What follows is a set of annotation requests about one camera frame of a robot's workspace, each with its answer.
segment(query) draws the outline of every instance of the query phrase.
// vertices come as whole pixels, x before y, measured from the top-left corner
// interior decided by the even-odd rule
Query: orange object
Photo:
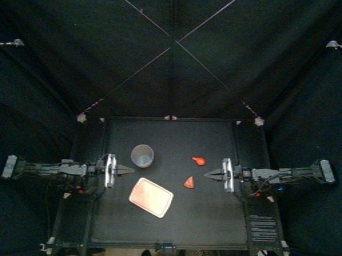
[[[188,177],[185,183],[184,183],[185,188],[194,188],[194,182],[193,182],[193,177]]]
[[[196,162],[197,165],[205,165],[205,159],[202,157],[192,157],[192,160]]]

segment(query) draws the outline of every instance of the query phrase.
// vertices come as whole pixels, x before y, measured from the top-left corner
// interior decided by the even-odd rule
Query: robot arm
[[[81,189],[85,191],[93,185],[90,180],[104,175],[104,188],[112,188],[114,178],[124,174],[133,173],[134,170],[116,164],[114,154],[106,154],[105,163],[100,158],[96,163],[77,163],[70,159],[62,159],[59,163],[27,163],[17,156],[7,156],[2,179],[18,179],[22,176],[34,176],[59,182],[58,186],[63,185],[63,190],[69,188]]]

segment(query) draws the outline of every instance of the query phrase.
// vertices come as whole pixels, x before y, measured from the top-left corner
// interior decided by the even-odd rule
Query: cable
[[[181,42],[233,2],[229,1],[177,41]]]
[[[209,73],[209,75],[214,78],[214,80],[218,82],[220,86],[222,87],[222,89],[225,89],[237,99],[237,101],[241,103],[241,105],[245,107],[245,109],[253,114],[253,116],[257,118],[259,115],[257,113],[253,111],[253,109],[249,107],[249,105],[245,103],[245,101],[242,101],[236,93],[232,91],[230,87],[218,79],[218,77],[213,74],[213,72],[208,69],[208,67],[200,62],[200,60],[194,57],[194,55],[188,51],[188,49],[180,44],[178,41],[176,41],[176,44],[181,47],[181,49],[186,52],[186,54],[192,57],[192,59],[197,62],[197,64],[206,70],[206,72]]]
[[[45,190],[45,208],[46,208],[46,218],[47,218],[47,239],[50,236],[50,229],[49,229],[49,225],[50,225],[50,216],[49,216],[49,205],[47,205],[47,190],[49,190],[49,185],[50,185],[50,181],[46,184],[46,190]]]

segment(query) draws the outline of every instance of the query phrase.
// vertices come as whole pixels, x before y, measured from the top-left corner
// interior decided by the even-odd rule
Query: black curtain
[[[0,28],[1,42],[18,37]],[[19,47],[0,48],[0,84],[1,170],[11,154],[29,162],[59,162],[69,156],[74,117],[38,61]],[[53,224],[55,195],[42,181],[0,180],[1,255],[38,255]]]
[[[342,51],[324,49],[291,86],[269,115],[268,147],[275,167],[331,162],[336,181],[342,170]],[[280,196],[284,237],[299,255],[339,255],[342,251],[339,184],[285,187]]]

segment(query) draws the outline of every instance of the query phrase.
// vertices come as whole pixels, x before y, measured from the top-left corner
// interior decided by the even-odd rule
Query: white tray
[[[129,195],[129,201],[157,218],[164,217],[172,198],[172,192],[145,178],[138,179]]]

